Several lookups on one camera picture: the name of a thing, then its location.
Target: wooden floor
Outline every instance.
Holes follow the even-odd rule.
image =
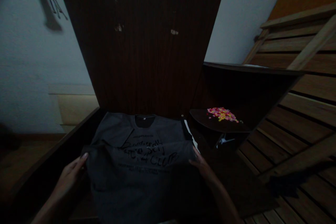
[[[6,202],[16,182],[65,134],[18,134],[21,146],[0,157],[0,201]]]
[[[308,121],[284,107],[275,108],[237,154],[256,176],[260,176],[321,142],[332,130],[318,122]],[[335,161],[331,156],[325,160]],[[246,224],[335,224],[336,168],[311,176],[301,184],[299,198],[280,197],[280,208],[247,218]]]

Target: white wall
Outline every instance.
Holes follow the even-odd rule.
[[[40,0],[0,0],[0,123],[15,132],[63,132],[47,84],[91,85],[70,20],[55,18]]]
[[[222,0],[205,60],[241,63],[275,2]],[[40,0],[0,0],[0,123],[18,133],[63,132],[47,84],[91,84],[70,21],[50,9],[46,15],[42,6]]]
[[[277,0],[222,0],[212,31],[207,62],[241,64]]]

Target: dark brown wood panel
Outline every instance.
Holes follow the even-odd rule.
[[[336,78],[305,75],[292,90],[336,102]]]
[[[300,71],[205,62],[192,108],[224,107],[254,129],[301,75]]]
[[[221,0],[64,0],[101,108],[187,115]]]
[[[325,180],[336,187],[336,167],[331,167],[319,173]]]
[[[315,143],[333,132],[331,129],[280,107],[275,107],[267,118],[311,143]]]
[[[287,152],[258,131],[253,132],[248,139],[275,164],[290,157]]]
[[[286,224],[306,224],[282,197],[279,197],[277,202],[279,203],[280,208],[277,208],[275,211]]]
[[[305,143],[268,121],[263,121],[258,130],[290,154],[307,147]]]
[[[273,68],[287,68],[298,54],[256,54],[250,64]],[[305,71],[336,74],[336,54],[316,54],[304,67]]]
[[[301,190],[298,190],[299,198],[286,197],[292,207],[304,218],[308,224],[335,224],[315,203]]]
[[[240,151],[255,165],[255,167],[264,172],[273,167],[259,151],[257,151],[249,142],[241,145]]]
[[[316,175],[311,176],[301,187],[330,214],[336,217],[336,189]]]

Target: dark cloth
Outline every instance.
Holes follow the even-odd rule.
[[[86,161],[102,223],[159,223],[197,212],[200,176],[181,121],[107,113]]]

